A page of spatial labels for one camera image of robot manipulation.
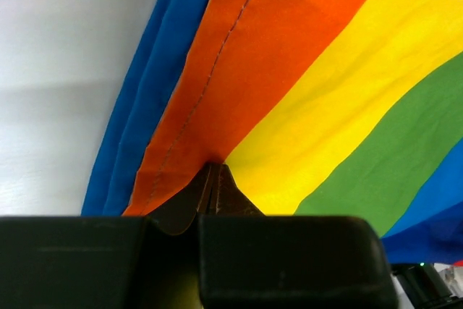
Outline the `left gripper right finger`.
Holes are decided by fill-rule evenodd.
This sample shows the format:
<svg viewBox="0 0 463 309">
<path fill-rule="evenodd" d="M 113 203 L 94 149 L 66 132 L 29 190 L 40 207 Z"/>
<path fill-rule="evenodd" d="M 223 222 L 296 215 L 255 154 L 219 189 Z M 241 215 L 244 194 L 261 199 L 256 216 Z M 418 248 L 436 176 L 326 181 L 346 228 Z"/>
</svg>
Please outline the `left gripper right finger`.
<svg viewBox="0 0 463 309">
<path fill-rule="evenodd" d="M 197 220 L 205 308 L 397 308 L 383 246 L 353 216 L 265 216 L 208 166 Z"/>
</svg>

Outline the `rainbow striped shorts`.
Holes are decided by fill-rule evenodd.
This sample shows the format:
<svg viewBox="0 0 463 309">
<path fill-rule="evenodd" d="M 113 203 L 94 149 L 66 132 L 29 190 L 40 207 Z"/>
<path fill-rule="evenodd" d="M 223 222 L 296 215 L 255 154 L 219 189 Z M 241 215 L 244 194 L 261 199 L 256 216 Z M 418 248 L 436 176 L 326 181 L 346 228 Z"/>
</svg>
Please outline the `rainbow striped shorts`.
<svg viewBox="0 0 463 309">
<path fill-rule="evenodd" d="M 82 214 L 358 216 L 392 263 L 462 259 L 462 0 L 157 0 Z"/>
</svg>

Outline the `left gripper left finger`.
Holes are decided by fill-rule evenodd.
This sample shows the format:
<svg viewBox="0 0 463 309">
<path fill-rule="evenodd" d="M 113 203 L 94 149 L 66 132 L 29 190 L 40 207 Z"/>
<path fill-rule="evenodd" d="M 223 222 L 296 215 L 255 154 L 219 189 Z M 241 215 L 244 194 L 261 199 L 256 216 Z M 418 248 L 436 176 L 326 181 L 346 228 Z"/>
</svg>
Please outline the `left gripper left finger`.
<svg viewBox="0 0 463 309">
<path fill-rule="evenodd" d="M 197 218 L 207 211 L 213 165 L 147 215 L 128 308 L 201 308 Z"/>
</svg>

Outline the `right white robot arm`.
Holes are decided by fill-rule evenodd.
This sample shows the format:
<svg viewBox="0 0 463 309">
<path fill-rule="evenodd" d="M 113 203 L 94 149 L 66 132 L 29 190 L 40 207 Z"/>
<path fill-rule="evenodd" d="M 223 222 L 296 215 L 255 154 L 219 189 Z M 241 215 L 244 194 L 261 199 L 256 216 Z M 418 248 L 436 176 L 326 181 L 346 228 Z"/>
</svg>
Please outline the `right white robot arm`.
<svg viewBox="0 0 463 309">
<path fill-rule="evenodd" d="M 414 308 L 462 308 L 462 298 L 451 293 L 431 263 L 393 264 L 391 273 Z"/>
</svg>

